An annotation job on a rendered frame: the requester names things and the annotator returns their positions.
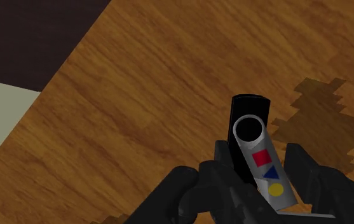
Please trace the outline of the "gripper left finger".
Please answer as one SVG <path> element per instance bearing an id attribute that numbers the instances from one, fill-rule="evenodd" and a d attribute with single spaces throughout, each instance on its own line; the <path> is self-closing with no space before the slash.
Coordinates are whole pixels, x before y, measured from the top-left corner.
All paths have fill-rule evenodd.
<path id="1" fill-rule="evenodd" d="M 124 224 L 194 224 L 209 212 L 215 224 L 283 224 L 283 220 L 233 169 L 226 141 L 198 169 L 173 168 Z"/>

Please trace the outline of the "grey black remote control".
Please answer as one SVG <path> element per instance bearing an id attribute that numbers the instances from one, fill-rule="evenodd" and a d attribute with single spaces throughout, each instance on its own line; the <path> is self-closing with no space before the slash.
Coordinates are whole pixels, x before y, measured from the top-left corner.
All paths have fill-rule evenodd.
<path id="1" fill-rule="evenodd" d="M 302 200 L 313 194 L 318 164 L 298 144 L 281 163 L 267 131 L 271 101 L 261 95 L 238 94 L 232 97 L 228 144 L 237 173 L 258 187 L 267 205 L 288 218 L 334 221 L 331 214 L 286 213 L 282 209 L 297 204 L 294 190 Z"/>

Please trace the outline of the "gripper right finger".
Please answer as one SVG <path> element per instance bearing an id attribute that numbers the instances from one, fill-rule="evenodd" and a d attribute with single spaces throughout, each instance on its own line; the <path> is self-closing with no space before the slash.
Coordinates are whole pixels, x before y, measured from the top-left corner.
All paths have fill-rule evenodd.
<path id="1" fill-rule="evenodd" d="M 286 147 L 284 171 L 309 216 L 287 218 L 289 224 L 354 224 L 354 181 L 341 171 L 319 165 L 297 143 Z"/>

